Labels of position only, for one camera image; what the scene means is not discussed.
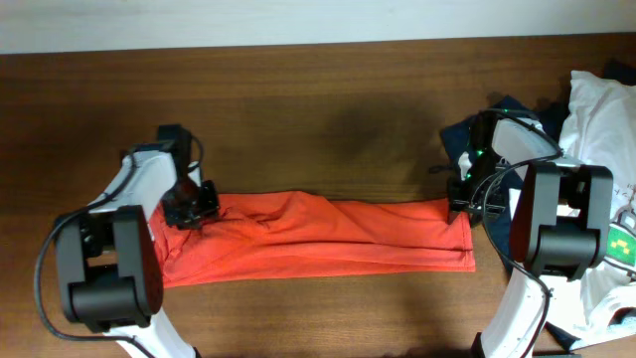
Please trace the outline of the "red soccer t-shirt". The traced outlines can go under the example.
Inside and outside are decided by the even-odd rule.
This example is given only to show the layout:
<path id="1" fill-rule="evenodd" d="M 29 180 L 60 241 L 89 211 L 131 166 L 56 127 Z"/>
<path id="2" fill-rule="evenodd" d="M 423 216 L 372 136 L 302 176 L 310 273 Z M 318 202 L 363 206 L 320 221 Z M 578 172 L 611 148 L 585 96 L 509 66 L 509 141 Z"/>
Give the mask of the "red soccer t-shirt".
<path id="1" fill-rule="evenodd" d="M 466 215 L 444 199 L 330 201 L 300 191 L 223 194 L 216 219 L 178 229 L 157 208 L 149 226 L 167 287 L 203 283 L 476 268 Z"/>

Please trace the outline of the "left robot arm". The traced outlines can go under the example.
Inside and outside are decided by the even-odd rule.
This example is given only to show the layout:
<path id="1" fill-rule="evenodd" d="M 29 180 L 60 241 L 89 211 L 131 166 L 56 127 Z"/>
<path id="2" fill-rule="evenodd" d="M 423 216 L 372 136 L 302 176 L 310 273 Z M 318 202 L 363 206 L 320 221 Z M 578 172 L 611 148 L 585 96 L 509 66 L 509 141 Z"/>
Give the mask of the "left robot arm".
<path id="1" fill-rule="evenodd" d="M 44 256 L 34 272 L 34 295 L 45 327 L 74 342 L 116 342 L 131 357 L 196 357 L 162 308 L 164 284 L 150 219 L 162 209 L 167 225 L 194 230 L 219 215 L 218 192 L 204 180 L 200 140 L 180 124 L 161 125 L 150 143 L 134 145 L 106 189 L 90 204 L 59 216 L 43 247 L 56 254 L 62 311 L 84 325 L 84 336 L 63 333 L 44 310 Z"/>

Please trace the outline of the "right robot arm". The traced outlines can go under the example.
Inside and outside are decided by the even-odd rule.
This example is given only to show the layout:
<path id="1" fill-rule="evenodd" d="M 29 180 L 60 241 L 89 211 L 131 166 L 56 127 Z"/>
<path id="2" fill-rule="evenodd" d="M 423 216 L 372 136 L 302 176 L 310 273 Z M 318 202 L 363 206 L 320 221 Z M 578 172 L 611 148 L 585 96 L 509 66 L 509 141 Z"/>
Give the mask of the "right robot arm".
<path id="1" fill-rule="evenodd" d="M 509 249 L 497 254 L 512 273 L 488 326 L 470 354 L 530 357 L 557 293 L 546 280 L 581 279 L 605 257 L 613 177 L 604 166 L 566 155 L 524 110 L 487 108 L 470 125 L 473 165 L 447 184 L 448 216 L 487 226 L 512 214 Z"/>

